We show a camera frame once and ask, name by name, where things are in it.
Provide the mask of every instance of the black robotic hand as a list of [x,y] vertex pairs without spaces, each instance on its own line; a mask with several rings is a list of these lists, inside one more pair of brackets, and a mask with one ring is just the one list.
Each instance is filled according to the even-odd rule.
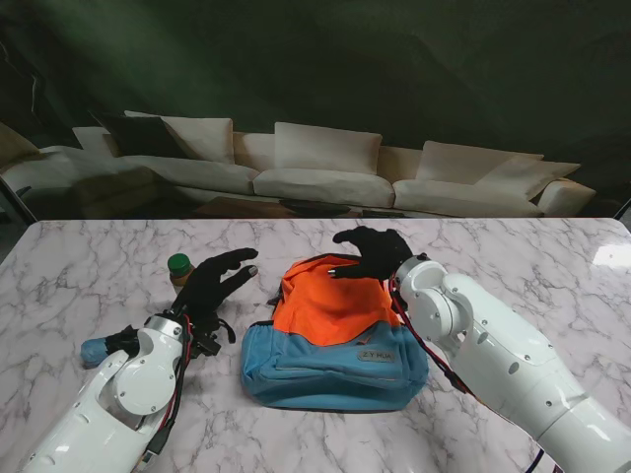
[[378,232],[368,227],[357,227],[336,234],[333,241],[353,243],[362,255],[359,264],[331,269],[329,273],[333,278],[374,278],[383,281],[412,256],[412,250],[403,237],[393,229]]
[[225,281],[221,281],[221,277],[229,269],[239,269],[243,261],[256,256],[258,251],[255,249],[241,248],[208,258],[188,276],[172,309],[176,311],[186,305],[186,313],[195,319],[212,314],[227,296],[251,279],[258,270],[256,266],[249,265]]
[[258,251],[241,248],[208,258],[188,276],[186,284],[175,298],[172,312],[182,309],[190,320],[193,337],[192,358],[199,354],[217,355],[221,348],[215,341],[215,331],[224,327],[228,331],[228,341],[235,343],[235,331],[217,315],[217,308],[224,299],[245,284],[257,272],[256,266],[249,265],[237,274],[221,281],[229,269],[239,269],[241,263],[253,259]]

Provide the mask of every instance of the green bottle cap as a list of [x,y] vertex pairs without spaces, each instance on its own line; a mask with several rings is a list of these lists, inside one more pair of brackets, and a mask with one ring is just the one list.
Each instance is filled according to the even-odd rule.
[[190,259],[183,253],[176,253],[167,261],[169,272],[179,278],[190,271]]

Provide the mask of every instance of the backpack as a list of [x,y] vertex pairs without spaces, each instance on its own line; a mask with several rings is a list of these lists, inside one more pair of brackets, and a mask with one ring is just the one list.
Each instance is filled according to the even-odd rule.
[[269,321],[243,341],[245,391],[269,407],[345,411],[404,408],[427,380],[427,356],[373,279],[333,279],[356,264],[325,254],[294,264]]

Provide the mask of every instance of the backpack label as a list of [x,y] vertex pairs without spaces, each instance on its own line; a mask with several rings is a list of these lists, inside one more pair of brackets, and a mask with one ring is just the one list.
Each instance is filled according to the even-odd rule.
[[362,362],[394,363],[395,361],[393,352],[381,350],[362,350],[357,354],[357,358]]

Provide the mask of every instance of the table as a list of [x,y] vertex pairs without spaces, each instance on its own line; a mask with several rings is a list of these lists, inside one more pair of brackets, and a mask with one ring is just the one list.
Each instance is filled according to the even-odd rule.
[[[612,220],[42,222],[0,266],[0,471],[14,472],[90,372],[81,343],[140,326],[174,298],[169,255],[193,262],[250,245],[259,274],[220,309],[241,340],[297,259],[340,248],[358,223],[395,228],[415,252],[475,278],[535,324],[585,388],[631,425],[631,236]],[[179,417],[155,473],[523,472],[526,434],[454,391],[432,367],[400,412],[273,410],[244,396],[240,345],[186,372]],[[551,472],[543,459],[536,471]]]
[[[207,204],[194,211],[194,217],[202,219],[230,218],[230,219],[298,219],[309,218],[298,215],[278,202],[260,200],[235,199],[232,197],[215,197]],[[358,218],[360,213],[350,210],[337,218]]]

